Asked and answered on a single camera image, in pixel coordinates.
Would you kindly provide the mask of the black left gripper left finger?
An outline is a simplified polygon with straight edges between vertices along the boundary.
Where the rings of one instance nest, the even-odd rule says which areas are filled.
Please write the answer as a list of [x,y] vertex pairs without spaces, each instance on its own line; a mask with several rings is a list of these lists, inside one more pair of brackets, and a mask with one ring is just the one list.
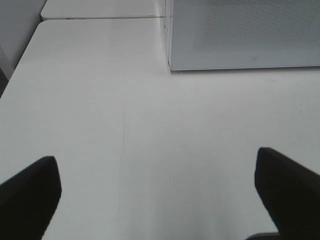
[[45,156],[0,185],[0,238],[40,240],[62,195],[58,164]]

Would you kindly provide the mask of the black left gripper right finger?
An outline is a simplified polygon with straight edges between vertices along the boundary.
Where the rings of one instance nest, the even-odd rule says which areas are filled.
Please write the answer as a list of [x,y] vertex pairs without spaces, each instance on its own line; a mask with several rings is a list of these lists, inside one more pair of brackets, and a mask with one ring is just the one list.
[[254,186],[284,240],[320,238],[320,176],[270,147],[258,149]]

